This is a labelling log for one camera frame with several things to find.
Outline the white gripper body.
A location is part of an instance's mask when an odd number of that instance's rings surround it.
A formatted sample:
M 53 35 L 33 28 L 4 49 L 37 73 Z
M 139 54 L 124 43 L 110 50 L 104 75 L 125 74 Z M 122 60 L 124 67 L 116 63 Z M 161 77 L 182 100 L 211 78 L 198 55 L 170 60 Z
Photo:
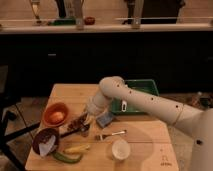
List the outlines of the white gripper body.
M 96 93 L 90 97 L 86 107 L 85 113 L 87 114 L 86 120 L 92 121 L 95 117 L 103 113 L 110 104 L 110 99 L 102 93 Z

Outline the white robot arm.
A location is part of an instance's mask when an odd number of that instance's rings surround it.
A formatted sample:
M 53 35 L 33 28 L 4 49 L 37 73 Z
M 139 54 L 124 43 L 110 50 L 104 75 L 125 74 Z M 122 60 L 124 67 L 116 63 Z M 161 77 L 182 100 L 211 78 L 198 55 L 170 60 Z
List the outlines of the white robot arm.
M 113 99 L 124 100 L 138 110 L 172 125 L 193 140 L 189 171 L 213 171 L 213 108 L 200 110 L 174 100 L 134 90 L 122 77 L 104 77 L 89 98 L 84 112 L 86 123 L 100 115 Z

